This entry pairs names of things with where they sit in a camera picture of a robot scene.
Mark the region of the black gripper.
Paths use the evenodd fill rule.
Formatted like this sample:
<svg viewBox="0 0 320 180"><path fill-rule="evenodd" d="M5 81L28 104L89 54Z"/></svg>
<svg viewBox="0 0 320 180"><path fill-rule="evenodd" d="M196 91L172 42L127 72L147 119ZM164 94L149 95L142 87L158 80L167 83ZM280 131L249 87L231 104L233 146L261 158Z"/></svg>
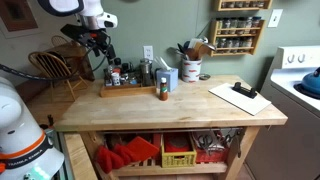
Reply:
<svg viewBox="0 0 320 180"><path fill-rule="evenodd" d="M60 29L60 31L81 45L93 48L96 54L99 52L106 53L108 63L111 63L116 57L114 47L112 44L108 46L108 35L102 29L89 30L83 26L66 24Z"/></svg>

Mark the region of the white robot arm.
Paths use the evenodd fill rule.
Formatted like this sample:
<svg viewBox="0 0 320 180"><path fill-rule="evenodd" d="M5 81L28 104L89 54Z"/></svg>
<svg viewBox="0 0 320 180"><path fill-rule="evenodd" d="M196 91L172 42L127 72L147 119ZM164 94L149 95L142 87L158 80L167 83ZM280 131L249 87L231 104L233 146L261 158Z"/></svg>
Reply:
<svg viewBox="0 0 320 180"><path fill-rule="evenodd" d="M115 28L118 18L104 11L101 0L38 0L54 16L80 17L80 25L61 31L80 44L106 53L105 30ZM19 96L13 84L0 78L0 180L51 180L64 163L45 131Z"/></svg>

